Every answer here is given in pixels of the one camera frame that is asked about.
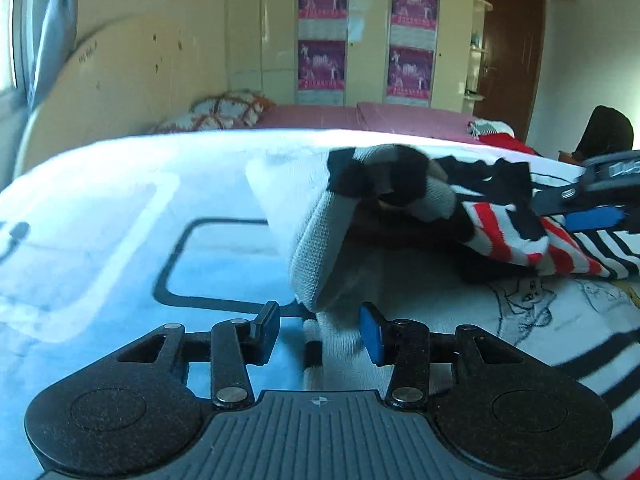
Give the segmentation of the striped knit child sweater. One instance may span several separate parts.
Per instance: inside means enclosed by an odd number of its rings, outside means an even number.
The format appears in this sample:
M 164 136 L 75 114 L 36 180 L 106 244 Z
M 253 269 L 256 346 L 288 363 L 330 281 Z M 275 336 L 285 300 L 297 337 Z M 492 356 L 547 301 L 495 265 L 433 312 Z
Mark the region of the striped knit child sweater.
M 271 155 L 246 176 L 309 313 L 306 389 L 386 388 L 359 333 L 365 302 L 436 333 L 480 326 L 600 394 L 600 475 L 638 477 L 639 239 L 535 214 L 560 172 L 378 145 Z

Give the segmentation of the black office chair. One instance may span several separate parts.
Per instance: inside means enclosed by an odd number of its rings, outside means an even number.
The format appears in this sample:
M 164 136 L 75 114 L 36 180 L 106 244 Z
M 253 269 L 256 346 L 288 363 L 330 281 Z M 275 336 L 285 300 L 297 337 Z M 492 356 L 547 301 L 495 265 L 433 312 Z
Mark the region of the black office chair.
M 574 152 L 559 151 L 559 161 L 582 165 L 586 160 L 632 150 L 634 127 L 616 108 L 598 105 Z

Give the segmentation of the red garment on bed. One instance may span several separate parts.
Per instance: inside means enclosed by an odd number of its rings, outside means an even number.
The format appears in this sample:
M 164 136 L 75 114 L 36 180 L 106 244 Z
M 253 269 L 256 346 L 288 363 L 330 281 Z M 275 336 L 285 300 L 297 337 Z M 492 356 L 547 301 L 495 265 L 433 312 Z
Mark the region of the red garment on bed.
M 510 136 L 506 132 L 497 132 L 483 134 L 479 136 L 477 140 L 485 145 L 493 146 L 494 148 L 502 148 L 512 152 L 524 153 L 529 155 L 537 155 L 537 152 L 527 146 L 522 141 L 515 139 L 514 136 Z

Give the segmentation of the black white patterned garment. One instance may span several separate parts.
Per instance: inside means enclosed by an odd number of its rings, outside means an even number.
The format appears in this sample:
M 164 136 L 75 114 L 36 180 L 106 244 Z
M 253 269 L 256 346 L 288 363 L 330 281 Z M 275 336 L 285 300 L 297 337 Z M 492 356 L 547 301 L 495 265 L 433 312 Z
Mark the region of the black white patterned garment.
M 497 122 L 496 120 L 475 119 L 468 123 L 469 134 L 474 139 L 481 136 L 492 136 L 493 134 L 507 134 L 514 138 L 514 130 L 505 122 Z

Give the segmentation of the pink checkered bedspread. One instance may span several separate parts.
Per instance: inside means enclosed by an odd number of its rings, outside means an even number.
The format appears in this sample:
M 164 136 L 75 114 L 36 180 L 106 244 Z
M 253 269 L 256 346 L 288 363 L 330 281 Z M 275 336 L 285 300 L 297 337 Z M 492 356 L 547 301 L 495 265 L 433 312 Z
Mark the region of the pink checkered bedspread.
M 450 110 L 361 102 L 355 106 L 276 105 L 255 128 L 345 129 L 423 136 L 474 143 L 469 124 L 477 117 Z

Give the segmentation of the white corner shelves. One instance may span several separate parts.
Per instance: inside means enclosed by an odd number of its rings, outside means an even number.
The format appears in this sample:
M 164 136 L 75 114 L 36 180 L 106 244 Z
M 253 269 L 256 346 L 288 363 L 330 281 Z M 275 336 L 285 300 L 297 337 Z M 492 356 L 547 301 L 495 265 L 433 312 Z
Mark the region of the white corner shelves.
M 480 95 L 480 72 L 487 53 L 484 39 L 485 18 L 493 8 L 489 0 L 473 0 L 469 63 L 462 107 L 462 110 L 468 114 L 474 112 L 476 103 L 484 100 Z

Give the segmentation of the brown wooden door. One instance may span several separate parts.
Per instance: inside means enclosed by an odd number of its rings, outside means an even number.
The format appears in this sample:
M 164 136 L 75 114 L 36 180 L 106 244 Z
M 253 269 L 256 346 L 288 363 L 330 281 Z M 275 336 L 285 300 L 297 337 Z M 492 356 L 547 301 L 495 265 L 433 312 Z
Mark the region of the brown wooden door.
M 546 0 L 488 0 L 474 115 L 505 122 L 527 139 L 544 46 Z

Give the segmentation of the lower right purple poster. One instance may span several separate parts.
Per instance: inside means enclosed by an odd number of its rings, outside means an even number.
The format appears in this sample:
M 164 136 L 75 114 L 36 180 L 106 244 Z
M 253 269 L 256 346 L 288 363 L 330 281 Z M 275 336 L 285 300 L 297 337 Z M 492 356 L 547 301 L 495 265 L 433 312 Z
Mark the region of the lower right purple poster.
M 390 46 L 385 102 L 430 107 L 434 52 Z

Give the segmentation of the purple poster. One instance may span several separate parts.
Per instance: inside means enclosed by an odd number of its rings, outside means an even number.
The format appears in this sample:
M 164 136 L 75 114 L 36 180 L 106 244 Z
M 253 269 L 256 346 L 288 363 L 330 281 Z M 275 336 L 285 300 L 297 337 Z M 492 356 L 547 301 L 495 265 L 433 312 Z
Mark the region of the purple poster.
M 435 51 L 438 0 L 392 0 L 390 44 L 393 47 Z
M 345 41 L 347 0 L 297 0 L 300 40 Z
M 296 101 L 300 105 L 343 106 L 346 44 L 299 40 Z
M 385 102 L 430 107 L 434 52 L 390 46 Z

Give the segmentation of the near patterned pillow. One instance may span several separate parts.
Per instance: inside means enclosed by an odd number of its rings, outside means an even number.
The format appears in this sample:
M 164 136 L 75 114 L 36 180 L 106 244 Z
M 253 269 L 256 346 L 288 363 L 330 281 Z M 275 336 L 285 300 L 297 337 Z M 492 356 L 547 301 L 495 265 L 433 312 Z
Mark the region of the near patterned pillow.
M 183 133 L 213 130 L 228 130 L 238 123 L 228 116 L 210 113 L 187 112 L 168 117 L 155 126 L 152 133 Z

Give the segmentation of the patterned pillow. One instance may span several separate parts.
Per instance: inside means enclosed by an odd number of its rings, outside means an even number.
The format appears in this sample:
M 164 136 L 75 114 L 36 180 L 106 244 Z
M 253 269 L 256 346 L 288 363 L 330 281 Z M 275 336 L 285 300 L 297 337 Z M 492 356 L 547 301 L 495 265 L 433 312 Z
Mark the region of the patterned pillow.
M 238 123 L 228 116 L 210 113 L 187 112 L 168 117 L 155 126 L 152 133 L 183 133 L 213 130 L 228 130 Z
M 252 128 L 275 106 L 275 102 L 259 92 L 228 90 L 195 103 L 191 112 L 218 119 L 221 125 L 228 125 L 229 128 Z

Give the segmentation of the far patterned pillow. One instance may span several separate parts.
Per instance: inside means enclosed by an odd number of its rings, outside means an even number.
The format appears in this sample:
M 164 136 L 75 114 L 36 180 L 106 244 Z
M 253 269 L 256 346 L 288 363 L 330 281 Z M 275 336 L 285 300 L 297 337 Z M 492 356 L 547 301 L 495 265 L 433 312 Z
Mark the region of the far patterned pillow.
M 275 106 L 275 102 L 259 92 L 228 90 L 195 103 L 191 112 L 218 119 L 221 125 L 228 125 L 229 128 L 252 128 Z

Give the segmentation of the upper right purple poster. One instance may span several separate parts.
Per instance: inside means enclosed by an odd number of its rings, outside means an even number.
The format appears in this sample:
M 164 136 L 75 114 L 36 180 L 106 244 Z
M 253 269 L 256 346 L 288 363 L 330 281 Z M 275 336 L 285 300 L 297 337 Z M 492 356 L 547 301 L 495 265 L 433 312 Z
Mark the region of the upper right purple poster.
M 392 0 L 390 44 L 393 47 L 435 51 L 438 0 Z

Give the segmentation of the lower left purple poster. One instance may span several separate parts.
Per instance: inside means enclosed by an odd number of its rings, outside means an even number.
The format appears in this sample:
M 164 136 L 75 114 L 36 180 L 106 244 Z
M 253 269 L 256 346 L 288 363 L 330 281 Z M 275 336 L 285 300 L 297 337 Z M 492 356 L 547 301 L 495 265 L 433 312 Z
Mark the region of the lower left purple poster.
M 299 40 L 296 101 L 300 105 L 343 106 L 346 44 Z

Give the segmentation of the cream rounded headboard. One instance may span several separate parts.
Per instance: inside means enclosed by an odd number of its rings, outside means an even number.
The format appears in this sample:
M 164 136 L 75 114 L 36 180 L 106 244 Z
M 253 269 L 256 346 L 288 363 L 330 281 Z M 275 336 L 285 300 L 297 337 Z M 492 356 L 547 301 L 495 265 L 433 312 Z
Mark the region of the cream rounded headboard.
M 153 13 L 108 24 L 70 56 L 29 115 L 14 177 L 75 148 L 147 133 L 227 82 L 224 22 L 201 35 Z

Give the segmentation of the upper left purple poster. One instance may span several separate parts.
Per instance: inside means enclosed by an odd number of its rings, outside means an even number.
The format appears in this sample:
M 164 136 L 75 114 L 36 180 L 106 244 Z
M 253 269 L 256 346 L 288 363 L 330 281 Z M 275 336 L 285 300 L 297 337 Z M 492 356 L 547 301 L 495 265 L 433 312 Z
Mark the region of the upper left purple poster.
M 297 0 L 300 40 L 345 41 L 347 0 Z

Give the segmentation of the bright window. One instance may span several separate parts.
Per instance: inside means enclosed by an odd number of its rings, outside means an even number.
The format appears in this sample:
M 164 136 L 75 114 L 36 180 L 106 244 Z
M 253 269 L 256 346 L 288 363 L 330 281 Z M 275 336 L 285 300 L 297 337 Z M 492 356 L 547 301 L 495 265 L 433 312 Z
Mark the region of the bright window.
M 16 86 L 14 41 L 14 0 L 0 0 L 0 90 L 8 92 Z

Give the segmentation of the cream glossy wardrobe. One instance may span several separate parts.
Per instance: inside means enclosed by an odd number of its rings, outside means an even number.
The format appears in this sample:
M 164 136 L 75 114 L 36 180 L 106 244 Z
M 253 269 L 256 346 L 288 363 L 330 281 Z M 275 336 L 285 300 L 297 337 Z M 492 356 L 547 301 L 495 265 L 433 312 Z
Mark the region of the cream glossy wardrobe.
M 385 102 L 392 0 L 347 0 L 345 102 Z M 298 104 L 297 0 L 226 0 L 228 81 L 279 104 Z M 438 0 L 431 108 L 460 112 L 473 0 Z

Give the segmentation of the blue curtain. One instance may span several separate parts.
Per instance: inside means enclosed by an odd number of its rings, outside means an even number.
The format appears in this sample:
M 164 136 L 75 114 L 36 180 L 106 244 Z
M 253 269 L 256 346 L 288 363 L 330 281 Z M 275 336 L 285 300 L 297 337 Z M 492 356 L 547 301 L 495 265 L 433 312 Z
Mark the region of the blue curtain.
M 23 0 L 27 105 L 35 110 L 75 50 L 78 0 Z

